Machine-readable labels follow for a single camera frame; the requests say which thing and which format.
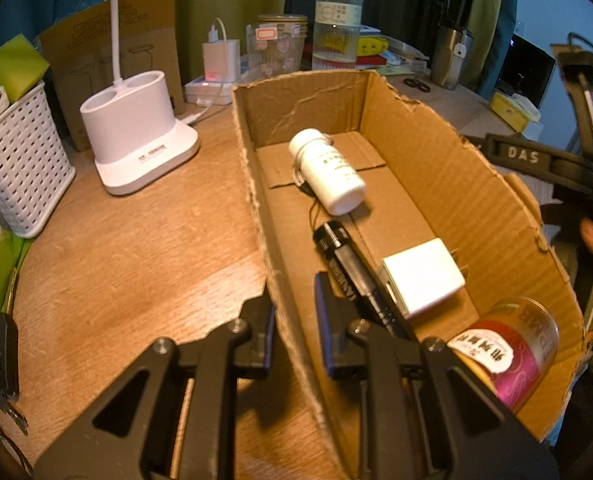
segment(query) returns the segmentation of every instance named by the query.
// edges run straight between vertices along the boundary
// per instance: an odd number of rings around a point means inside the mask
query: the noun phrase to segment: key fob
[[[9,314],[0,312],[0,391],[19,397],[19,330]]]

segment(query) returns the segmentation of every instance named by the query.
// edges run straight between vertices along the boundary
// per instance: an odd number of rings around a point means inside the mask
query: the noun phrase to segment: container lid
[[[345,245],[348,241],[352,241],[343,224],[338,220],[330,220],[321,224],[315,231],[313,240],[318,250],[326,256]]]
[[[260,22],[299,22],[307,23],[307,16],[303,14],[259,14],[257,16]]]
[[[290,143],[288,144],[288,150],[290,151],[290,155],[292,155],[294,161],[298,162],[297,159],[299,158],[301,150],[305,148],[306,144],[312,142],[313,140],[323,140],[327,144],[333,143],[329,136],[322,134],[316,128],[301,130],[294,137],[292,137],[292,140],[290,140]]]
[[[453,20],[443,20],[443,22],[441,22],[441,25],[443,27],[450,28],[451,30],[460,32],[461,34],[464,34],[465,36],[470,36],[471,38],[474,37],[472,35],[472,33],[469,30],[467,30],[467,28],[462,27],[461,25],[457,25],[456,22],[454,22]]]

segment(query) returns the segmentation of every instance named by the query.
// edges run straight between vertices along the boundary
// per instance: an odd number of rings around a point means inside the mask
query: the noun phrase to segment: white desk lamp
[[[80,111],[103,185],[125,195],[184,163],[200,142],[196,130],[174,116],[163,72],[121,78],[118,0],[110,0],[110,21],[113,85],[87,99]]]

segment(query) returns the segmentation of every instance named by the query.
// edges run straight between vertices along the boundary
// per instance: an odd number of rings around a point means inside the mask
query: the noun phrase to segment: scissors
[[[408,77],[408,78],[404,79],[403,82],[410,88],[418,88],[422,92],[426,92],[426,93],[430,91],[430,86],[426,85],[426,83],[421,81],[418,77],[415,77],[414,79],[412,79],[411,77]]]

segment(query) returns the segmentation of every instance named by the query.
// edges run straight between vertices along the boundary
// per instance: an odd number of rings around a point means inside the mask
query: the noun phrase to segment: white pill bottle
[[[297,133],[289,143],[294,168],[332,216],[345,215],[366,197],[366,183],[352,169],[330,136],[315,128]]]

